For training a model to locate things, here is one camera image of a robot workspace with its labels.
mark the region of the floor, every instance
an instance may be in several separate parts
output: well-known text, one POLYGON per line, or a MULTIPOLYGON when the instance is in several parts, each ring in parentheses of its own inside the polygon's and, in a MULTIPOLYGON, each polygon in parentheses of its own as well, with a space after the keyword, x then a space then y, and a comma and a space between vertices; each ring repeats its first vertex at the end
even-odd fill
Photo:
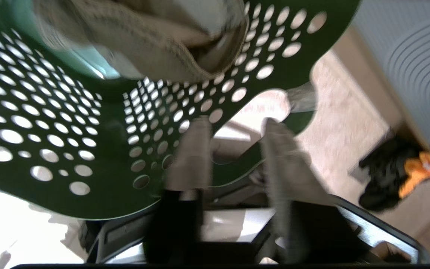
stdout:
MULTIPOLYGON (((314 66, 312 82, 318 92, 317 112, 297 139, 311 155, 312 167, 327 191, 357 203, 364 184, 350 172, 389 132, 389 127, 332 51, 314 66)), ((262 99, 250 106, 246 112, 258 111, 263 115, 268 112, 277 118, 283 118, 288 109, 280 92, 262 95, 262 99)), ((261 132, 261 120, 254 121, 251 129, 261 132)), ((429 188, 423 186, 416 197, 428 195, 429 188)), ((413 202, 402 203, 395 211, 379 217, 417 236, 430 223, 430 210, 418 205, 420 201, 416 197, 413 202), (423 216, 413 216, 414 210, 420 210, 423 216)), ((50 214, 0 193, 0 254, 5 250, 12 254, 5 268, 19 263, 81 263, 85 256, 77 242, 78 225, 77 220, 50 214), (13 228, 7 229, 10 221, 13 228)))

